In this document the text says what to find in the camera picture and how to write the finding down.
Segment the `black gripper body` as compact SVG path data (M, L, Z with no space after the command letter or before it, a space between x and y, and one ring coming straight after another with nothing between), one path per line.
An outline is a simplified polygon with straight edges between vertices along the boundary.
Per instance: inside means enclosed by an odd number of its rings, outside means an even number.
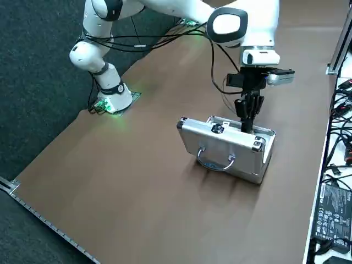
M263 67L242 67L243 85L242 95L260 95L261 90L266 87L268 69Z

